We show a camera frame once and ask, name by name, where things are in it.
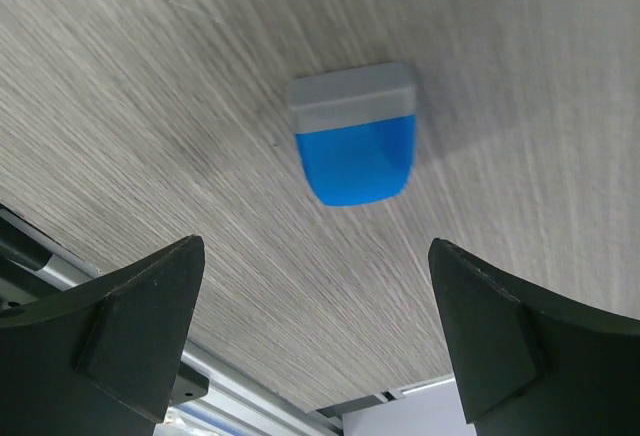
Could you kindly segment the blue pencil sharpener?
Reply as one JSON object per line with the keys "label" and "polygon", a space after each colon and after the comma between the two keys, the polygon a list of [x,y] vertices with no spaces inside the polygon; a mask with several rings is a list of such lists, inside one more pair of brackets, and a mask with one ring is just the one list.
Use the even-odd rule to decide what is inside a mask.
{"label": "blue pencil sharpener", "polygon": [[401,62],[295,79],[286,90],[306,180],[321,203],[348,207],[400,194],[413,166],[418,84]]}

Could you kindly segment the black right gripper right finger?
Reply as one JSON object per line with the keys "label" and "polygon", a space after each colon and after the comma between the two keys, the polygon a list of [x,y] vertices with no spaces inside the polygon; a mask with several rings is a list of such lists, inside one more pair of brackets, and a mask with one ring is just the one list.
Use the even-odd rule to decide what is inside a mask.
{"label": "black right gripper right finger", "polygon": [[477,434],[638,434],[638,320],[520,279],[447,240],[432,241],[428,261]]}

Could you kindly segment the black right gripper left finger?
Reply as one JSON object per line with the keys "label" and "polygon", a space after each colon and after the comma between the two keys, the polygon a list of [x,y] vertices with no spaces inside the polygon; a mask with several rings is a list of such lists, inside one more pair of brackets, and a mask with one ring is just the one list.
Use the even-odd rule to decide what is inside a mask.
{"label": "black right gripper left finger", "polygon": [[199,236],[1,311],[4,435],[150,435],[205,394],[181,358],[205,265]]}

